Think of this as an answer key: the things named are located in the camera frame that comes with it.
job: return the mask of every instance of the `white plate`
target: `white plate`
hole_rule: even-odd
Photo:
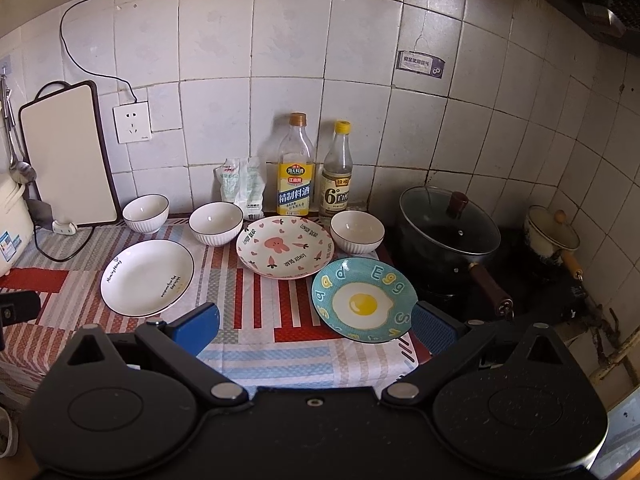
[[[193,278],[193,257],[171,240],[147,240],[109,262],[100,281],[107,306],[123,316],[158,314],[175,303]]]
[[[334,256],[334,241],[322,226],[296,216],[271,216],[240,231],[238,257],[257,274],[295,280],[315,274]]]

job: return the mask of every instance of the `salt packet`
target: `salt packet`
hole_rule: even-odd
[[[237,205],[245,220],[264,218],[262,194],[265,181],[260,171],[260,157],[228,158],[216,170],[224,202]]]

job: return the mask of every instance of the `plate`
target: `plate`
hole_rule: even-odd
[[[383,343],[406,334],[415,289],[397,269],[371,258],[327,265],[311,288],[314,307],[329,327],[348,339]]]
[[[147,317],[174,304],[193,278],[193,257],[171,240],[147,240],[124,249],[109,262],[100,293],[117,314]]]
[[[249,224],[236,241],[238,257],[257,274],[295,280],[321,270],[334,256],[334,241],[306,218],[270,216]]]

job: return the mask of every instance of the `metal spoon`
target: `metal spoon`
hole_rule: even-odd
[[[18,159],[15,152],[14,141],[11,137],[11,131],[15,128],[14,112],[11,108],[9,99],[11,91],[6,85],[6,75],[0,75],[0,98],[2,100],[2,119],[4,122],[4,132],[6,134],[6,142],[9,147],[9,175],[18,184],[28,184],[36,180],[36,170],[31,164]]]

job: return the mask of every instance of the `silver bolt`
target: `silver bolt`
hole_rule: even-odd
[[[234,400],[244,392],[244,388],[236,383],[218,383],[211,389],[211,395],[219,399]]]
[[[386,389],[386,392],[396,399],[413,399],[420,393],[420,390],[415,384],[394,383]]]

